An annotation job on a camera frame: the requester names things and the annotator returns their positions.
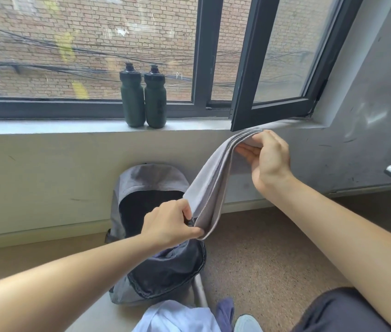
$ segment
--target water bottle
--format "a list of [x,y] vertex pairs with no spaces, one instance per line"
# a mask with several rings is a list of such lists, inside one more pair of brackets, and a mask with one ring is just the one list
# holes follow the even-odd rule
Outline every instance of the water bottle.
[[152,128],[163,128],[166,123],[165,75],[152,64],[151,71],[145,73],[144,78],[146,122]]
[[145,101],[143,98],[142,74],[134,69],[133,63],[126,62],[125,69],[119,73],[122,85],[123,114],[130,127],[145,124]]

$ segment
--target forearm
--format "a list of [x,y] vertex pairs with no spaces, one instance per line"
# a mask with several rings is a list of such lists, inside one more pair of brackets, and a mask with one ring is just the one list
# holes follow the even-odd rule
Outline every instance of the forearm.
[[391,234],[294,177],[268,191],[266,197],[391,324]]
[[64,331],[118,279],[161,249],[140,234],[0,280],[0,332]]

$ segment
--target black window frame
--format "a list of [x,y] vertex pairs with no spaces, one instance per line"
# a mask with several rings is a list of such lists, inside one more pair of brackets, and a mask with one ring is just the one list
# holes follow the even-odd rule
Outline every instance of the black window frame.
[[[169,118],[228,117],[208,107],[214,80],[223,0],[198,0],[191,101],[168,101]],[[122,100],[0,97],[0,119],[122,119]]]
[[321,48],[314,58],[302,96],[254,104],[280,0],[252,0],[231,103],[231,131],[310,116],[320,100],[362,1],[337,0],[328,16],[327,34],[321,39]]

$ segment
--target white wall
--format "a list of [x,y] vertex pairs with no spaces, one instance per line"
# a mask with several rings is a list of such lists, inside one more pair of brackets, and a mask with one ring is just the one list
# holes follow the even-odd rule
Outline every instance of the white wall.
[[[369,7],[363,7],[360,14],[368,16]],[[364,25],[362,18],[356,21]],[[354,36],[351,31],[347,43]],[[340,80],[337,72],[332,77],[333,84]],[[321,192],[391,182],[382,172],[391,164],[391,11],[331,126],[277,132],[290,144],[295,175]],[[0,233],[107,219],[112,187],[123,170],[167,162],[192,180],[230,135],[225,130],[0,135]],[[234,166],[227,202],[260,198],[247,170],[240,162]]]

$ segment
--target white cloth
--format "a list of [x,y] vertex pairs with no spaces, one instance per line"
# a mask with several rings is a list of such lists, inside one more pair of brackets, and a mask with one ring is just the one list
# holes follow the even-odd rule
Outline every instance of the white cloth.
[[209,308],[188,308],[163,301],[148,308],[133,332],[220,332]]
[[209,157],[183,195],[183,198],[188,199],[193,211],[196,221],[194,226],[205,231],[200,240],[210,235],[219,221],[234,148],[260,132],[262,129],[259,128],[245,129],[223,142]]

